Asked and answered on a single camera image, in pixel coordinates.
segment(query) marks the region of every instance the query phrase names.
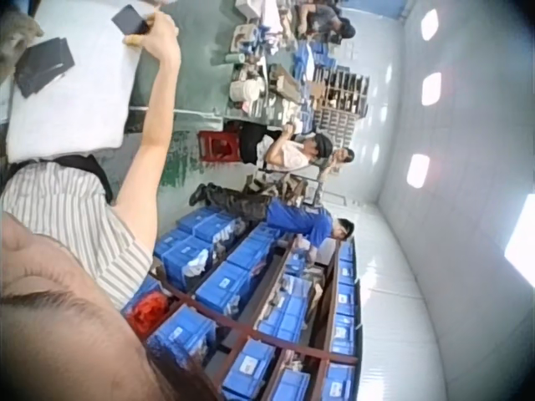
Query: black strap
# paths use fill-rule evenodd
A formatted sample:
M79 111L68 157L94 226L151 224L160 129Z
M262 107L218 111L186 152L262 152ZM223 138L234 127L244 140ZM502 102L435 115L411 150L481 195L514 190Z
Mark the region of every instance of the black strap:
M102 186L104 187L106 202L110 204L111 201L114 199L114 194L113 194L113 191L111 190L111 185L110 185L110 182L108 181L108 177L106 176L106 173L104 172L102 167L99 165L99 162L95 159L93 155L89 155L89 156L70 155L70 156L61 156L53 160L38 160L38 161L29 160L29 161L24 161L23 163L15 163L9 166L6 182L11 180L15 174L17 174L21 169L23 169L27 165L31 165L33 163L49 163L49 162L58 163L59 165L63 167L71 167L74 169L87 171L88 173L95 174L97 178L99 179L100 184L102 184Z

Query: white shirt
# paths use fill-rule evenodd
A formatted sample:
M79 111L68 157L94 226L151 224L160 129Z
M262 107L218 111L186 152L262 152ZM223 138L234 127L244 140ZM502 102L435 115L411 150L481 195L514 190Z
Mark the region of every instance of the white shirt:
M263 139L257 145L257 167L262 168L266 154L269 147L273 144L274 140L269 135L264 135ZM302 144L287 140L284 142L281 151L283 152L284 166L267 164L268 170L274 171L293 171L306 167L309 163L308 157L301 151Z

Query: blue shirt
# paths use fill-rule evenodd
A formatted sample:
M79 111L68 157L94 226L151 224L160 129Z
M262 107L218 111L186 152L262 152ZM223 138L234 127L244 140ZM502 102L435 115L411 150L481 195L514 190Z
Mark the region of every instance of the blue shirt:
M286 206L279 199L273 199L267 208L266 223L294 234L308 236L310 245L319 248L333 230L333 218L325 209L311 213L298 207Z

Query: black phone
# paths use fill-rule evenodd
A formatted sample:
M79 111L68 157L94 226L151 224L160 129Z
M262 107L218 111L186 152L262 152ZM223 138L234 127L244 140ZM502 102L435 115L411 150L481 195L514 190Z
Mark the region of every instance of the black phone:
M145 35L150 30L147 22L131 5L124 7L111 20L125 36Z

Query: hand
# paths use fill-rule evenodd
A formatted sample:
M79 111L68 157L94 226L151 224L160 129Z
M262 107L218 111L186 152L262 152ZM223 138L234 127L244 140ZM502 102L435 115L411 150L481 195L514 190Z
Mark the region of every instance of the hand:
M178 45L178 28L172 18L158 8L147 18L150 32L146 35L129 35L124 42L130 46L142 46L160 63L175 68L181 65L181 48Z
M298 26L298 34L299 36L303 36L307 32L307 24L305 22L302 22Z
M283 126L282 136L284 138L292 138L294 130L295 130L295 127L293 126L293 124L285 124Z

